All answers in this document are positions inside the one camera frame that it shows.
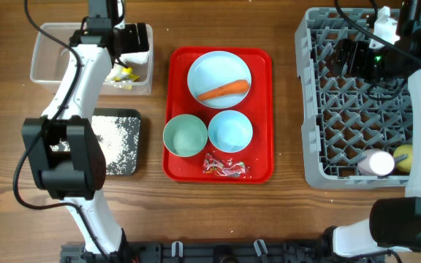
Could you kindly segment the white tissue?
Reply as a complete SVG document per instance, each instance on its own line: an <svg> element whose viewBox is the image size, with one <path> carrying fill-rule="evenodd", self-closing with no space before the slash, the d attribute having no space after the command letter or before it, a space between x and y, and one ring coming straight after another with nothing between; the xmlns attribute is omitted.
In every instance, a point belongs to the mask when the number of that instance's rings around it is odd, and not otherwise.
<svg viewBox="0 0 421 263"><path fill-rule="evenodd" d="M127 65L130 64L147 64L150 56L150 52L138 52L138 53L123 53L120 55L119 60Z"/></svg>

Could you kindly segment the yellow snack wrapper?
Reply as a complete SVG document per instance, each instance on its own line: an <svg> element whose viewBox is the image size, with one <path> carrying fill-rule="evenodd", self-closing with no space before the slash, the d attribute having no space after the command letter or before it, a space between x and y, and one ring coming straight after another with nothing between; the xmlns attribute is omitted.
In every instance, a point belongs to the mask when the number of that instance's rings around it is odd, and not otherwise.
<svg viewBox="0 0 421 263"><path fill-rule="evenodd" d="M112 83L115 88L131 90L132 83L139 80L139 78L138 75L134 74L133 68L116 64L105 78L105 82Z"/></svg>

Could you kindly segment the pink cup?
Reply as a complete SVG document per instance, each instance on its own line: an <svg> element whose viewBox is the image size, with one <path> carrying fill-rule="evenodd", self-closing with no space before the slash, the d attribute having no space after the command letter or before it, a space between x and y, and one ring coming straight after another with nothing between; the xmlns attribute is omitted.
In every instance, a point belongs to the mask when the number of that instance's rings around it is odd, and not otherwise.
<svg viewBox="0 0 421 263"><path fill-rule="evenodd" d="M395 168L391 154L378 149L368 149L363 152L364 158L357 163L359 172L363 175L389 175Z"/></svg>

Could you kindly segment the mint green bowl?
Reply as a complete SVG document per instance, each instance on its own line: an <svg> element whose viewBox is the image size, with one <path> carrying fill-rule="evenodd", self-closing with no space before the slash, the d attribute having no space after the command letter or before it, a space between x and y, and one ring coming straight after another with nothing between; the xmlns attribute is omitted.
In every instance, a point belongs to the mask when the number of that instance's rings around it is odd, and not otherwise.
<svg viewBox="0 0 421 263"><path fill-rule="evenodd" d="M187 158L204 149L208 141L208 129L195 115L177 115L166 123L162 139L169 152Z"/></svg>

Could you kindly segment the orange carrot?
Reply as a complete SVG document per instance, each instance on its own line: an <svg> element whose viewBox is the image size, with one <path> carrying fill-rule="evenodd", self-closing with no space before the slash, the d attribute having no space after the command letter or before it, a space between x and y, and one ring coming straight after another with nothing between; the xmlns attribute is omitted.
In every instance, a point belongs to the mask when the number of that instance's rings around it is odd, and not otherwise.
<svg viewBox="0 0 421 263"><path fill-rule="evenodd" d="M244 94L250 89L250 84L246 80L236 80L226 85L214 88L213 90L207 91L200 94L197 99L199 101L205 101L209 99L215 99L222 96L233 95L233 94Z"/></svg>

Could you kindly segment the yellow cup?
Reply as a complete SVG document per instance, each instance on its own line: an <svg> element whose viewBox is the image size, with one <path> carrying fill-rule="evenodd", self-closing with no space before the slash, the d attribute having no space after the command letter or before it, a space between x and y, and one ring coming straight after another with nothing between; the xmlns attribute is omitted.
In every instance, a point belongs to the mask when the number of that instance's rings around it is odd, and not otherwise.
<svg viewBox="0 0 421 263"><path fill-rule="evenodd" d="M411 172L413 157L412 145L401 145L393 153L395 168L401 172Z"/></svg>

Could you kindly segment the light blue bowl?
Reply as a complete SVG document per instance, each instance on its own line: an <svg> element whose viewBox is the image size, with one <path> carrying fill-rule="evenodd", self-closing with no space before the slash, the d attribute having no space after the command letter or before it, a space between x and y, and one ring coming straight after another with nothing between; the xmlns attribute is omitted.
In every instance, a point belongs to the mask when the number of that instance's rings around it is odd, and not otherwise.
<svg viewBox="0 0 421 263"><path fill-rule="evenodd" d="M253 137L251 121L236 110L216 114L208 124L211 144L225 153L237 153L245 149Z"/></svg>

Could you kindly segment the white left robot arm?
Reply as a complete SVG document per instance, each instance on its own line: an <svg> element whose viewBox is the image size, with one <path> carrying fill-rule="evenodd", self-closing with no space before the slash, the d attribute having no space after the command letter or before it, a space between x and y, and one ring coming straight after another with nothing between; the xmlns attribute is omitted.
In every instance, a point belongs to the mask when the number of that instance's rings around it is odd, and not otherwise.
<svg viewBox="0 0 421 263"><path fill-rule="evenodd" d="M107 165L91 119L115 62L152 67L152 28L88 18L65 48L69 63L54 99L40 117L23 123L26 149L15 169L13 192L22 206L32 210L65 207L84 237L79 253L83 261L132 262L133 250L102 190ZM18 179L25 161L36 187L48 192L53 204L31 205L21 198Z"/></svg>

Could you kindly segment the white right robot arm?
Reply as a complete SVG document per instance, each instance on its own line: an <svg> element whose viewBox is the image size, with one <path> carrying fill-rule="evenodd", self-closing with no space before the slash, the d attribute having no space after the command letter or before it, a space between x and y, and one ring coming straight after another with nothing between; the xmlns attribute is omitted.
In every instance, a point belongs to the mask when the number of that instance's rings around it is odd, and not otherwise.
<svg viewBox="0 0 421 263"><path fill-rule="evenodd" d="M367 219L332 230L331 250L346 260L367 256L421 252L421 1L401 5L395 43L356 24L341 9L338 14L353 28L382 44L342 39L326 62L333 75L346 72L371 85L388 78L406 81L413 107L412 163L405 195L380 199Z"/></svg>

